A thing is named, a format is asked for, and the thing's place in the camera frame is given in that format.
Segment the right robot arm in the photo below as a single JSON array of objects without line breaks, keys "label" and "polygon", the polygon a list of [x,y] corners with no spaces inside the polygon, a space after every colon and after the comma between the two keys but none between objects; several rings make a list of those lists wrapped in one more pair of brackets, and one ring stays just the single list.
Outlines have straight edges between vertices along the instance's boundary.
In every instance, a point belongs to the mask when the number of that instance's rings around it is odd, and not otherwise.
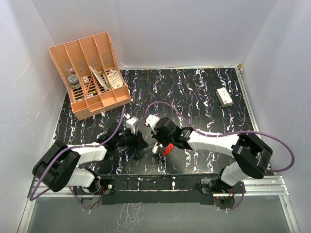
[{"label": "right robot arm", "polygon": [[177,147],[181,150],[207,150],[232,156],[235,162],[224,167],[217,178],[199,184],[202,191],[229,193],[247,178],[262,179],[272,157],[272,149],[253,133],[225,136],[219,133],[199,133],[191,127],[180,128],[167,117],[149,115],[145,125],[151,129],[152,138],[165,148],[167,155]]}]

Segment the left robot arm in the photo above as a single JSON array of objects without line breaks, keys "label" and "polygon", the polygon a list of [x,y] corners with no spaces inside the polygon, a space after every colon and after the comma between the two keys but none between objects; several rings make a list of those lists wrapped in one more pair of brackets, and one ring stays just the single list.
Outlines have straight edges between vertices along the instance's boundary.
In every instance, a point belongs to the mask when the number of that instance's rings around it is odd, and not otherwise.
[{"label": "left robot arm", "polygon": [[100,181],[94,172],[79,165],[93,161],[102,161],[110,152],[123,147],[140,151],[148,147],[141,131],[132,133],[123,125],[112,136],[114,128],[97,139],[96,142],[85,145],[66,145],[61,141],[55,142],[44,156],[37,162],[32,174],[40,179],[53,192],[58,192],[66,186],[81,186],[87,192],[94,194],[100,189]]}]

